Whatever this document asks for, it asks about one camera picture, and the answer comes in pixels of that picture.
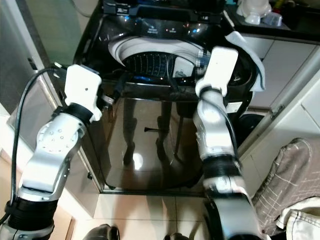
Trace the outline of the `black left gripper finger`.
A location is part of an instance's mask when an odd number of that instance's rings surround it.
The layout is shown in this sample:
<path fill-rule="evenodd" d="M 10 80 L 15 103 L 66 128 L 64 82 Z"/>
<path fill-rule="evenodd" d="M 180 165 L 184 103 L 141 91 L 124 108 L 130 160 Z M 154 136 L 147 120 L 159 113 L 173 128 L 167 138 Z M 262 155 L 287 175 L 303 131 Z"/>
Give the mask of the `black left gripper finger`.
<path fill-rule="evenodd" d="M 115 87 L 114 87 L 114 100 L 115 101 L 118 101 L 119 98 L 121 98 L 122 91 L 125 87 L 126 82 L 127 82 L 127 75 L 119 76 L 118 82 L 115 84 Z"/>

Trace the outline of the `black top-load washing machine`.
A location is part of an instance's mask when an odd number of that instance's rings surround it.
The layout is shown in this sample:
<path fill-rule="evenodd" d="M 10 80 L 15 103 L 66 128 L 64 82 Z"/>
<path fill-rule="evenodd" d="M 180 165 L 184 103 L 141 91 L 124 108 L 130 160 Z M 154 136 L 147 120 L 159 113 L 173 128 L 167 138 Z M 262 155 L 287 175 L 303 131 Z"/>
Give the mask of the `black top-load washing machine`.
<path fill-rule="evenodd" d="M 224 105 L 232 123 L 248 109 L 264 82 L 261 60 L 224 16 L 226 0 L 98 0 L 78 42 L 73 63 L 98 71 L 102 94 L 121 97 L 89 128 L 87 157 L 98 186 L 137 194 L 190 188 L 197 191 L 202 161 L 197 149 L 195 85 L 190 77 L 149 77 L 121 65 L 109 44 L 130 37 L 185 41 L 210 52 L 227 47 L 238 58 Z"/>

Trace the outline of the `white washer drum rim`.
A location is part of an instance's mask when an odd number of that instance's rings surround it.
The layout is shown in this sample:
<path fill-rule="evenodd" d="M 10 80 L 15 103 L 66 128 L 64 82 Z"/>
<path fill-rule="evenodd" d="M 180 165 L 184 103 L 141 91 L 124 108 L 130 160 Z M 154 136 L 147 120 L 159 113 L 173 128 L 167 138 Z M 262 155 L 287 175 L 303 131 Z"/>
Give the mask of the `white washer drum rim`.
<path fill-rule="evenodd" d="M 132 73 L 148 77 L 191 77 L 200 45 L 180 39 L 130 37 L 109 43 L 109 53 Z"/>

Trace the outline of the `white object on counter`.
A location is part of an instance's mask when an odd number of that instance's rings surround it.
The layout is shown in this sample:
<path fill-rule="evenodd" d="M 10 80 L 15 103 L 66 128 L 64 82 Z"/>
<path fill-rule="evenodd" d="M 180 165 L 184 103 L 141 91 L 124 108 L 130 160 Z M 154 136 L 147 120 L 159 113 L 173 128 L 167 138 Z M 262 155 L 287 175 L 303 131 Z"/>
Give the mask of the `white object on counter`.
<path fill-rule="evenodd" d="M 237 0 L 237 14 L 243 16 L 244 22 L 260 25 L 261 19 L 272 11 L 269 0 Z"/>

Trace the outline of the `black left robot foot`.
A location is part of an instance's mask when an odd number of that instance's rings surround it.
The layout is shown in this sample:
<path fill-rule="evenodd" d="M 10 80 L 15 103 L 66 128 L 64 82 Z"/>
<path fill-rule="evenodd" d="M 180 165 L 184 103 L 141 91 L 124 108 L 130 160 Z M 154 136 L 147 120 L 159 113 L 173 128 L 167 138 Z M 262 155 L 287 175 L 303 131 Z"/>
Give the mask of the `black left robot foot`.
<path fill-rule="evenodd" d="M 101 224 L 92 228 L 83 240 L 121 240 L 121 235 L 116 226 Z"/>

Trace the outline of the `black robot foot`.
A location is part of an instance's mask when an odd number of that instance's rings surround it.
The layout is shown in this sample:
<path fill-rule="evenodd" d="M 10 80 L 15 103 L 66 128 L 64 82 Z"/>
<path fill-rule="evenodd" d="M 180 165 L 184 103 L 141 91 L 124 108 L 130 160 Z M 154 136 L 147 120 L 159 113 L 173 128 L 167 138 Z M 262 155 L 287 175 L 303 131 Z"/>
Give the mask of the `black robot foot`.
<path fill-rule="evenodd" d="M 182 233 L 170 233 L 165 235 L 162 240 L 192 240 L 189 236 L 183 235 Z"/>
<path fill-rule="evenodd" d="M 92 228 L 83 240 L 121 240 L 121 235 L 116 226 L 101 224 Z"/>

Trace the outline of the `grey plaid fabric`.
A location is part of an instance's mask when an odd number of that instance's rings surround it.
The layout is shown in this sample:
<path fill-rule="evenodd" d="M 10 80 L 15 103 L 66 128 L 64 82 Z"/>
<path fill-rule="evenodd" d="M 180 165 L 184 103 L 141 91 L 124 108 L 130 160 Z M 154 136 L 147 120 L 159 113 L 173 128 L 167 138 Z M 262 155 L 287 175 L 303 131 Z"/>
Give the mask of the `grey plaid fabric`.
<path fill-rule="evenodd" d="M 279 149 L 251 199 L 261 233 L 282 233 L 285 210 L 316 197 L 320 197 L 320 137 L 294 138 Z"/>

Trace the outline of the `black right robot foot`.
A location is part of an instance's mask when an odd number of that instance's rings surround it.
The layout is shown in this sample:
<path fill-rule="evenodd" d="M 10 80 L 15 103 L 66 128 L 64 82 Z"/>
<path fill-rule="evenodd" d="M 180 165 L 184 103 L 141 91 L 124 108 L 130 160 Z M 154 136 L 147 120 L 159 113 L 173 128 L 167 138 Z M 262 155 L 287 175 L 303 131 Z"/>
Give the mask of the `black right robot foot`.
<path fill-rule="evenodd" d="M 183 235 L 182 233 L 170 233 L 165 235 L 162 240 L 192 240 L 189 236 Z"/>

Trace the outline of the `cream garment with dark seams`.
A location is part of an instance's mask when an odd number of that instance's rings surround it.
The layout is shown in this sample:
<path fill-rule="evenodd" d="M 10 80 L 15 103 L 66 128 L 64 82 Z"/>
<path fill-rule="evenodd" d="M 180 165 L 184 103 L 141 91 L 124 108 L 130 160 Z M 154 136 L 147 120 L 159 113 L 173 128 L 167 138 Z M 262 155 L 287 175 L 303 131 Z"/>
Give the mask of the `cream garment with dark seams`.
<path fill-rule="evenodd" d="M 320 240 L 320 196 L 284 208 L 276 225 L 285 231 L 286 240 Z"/>

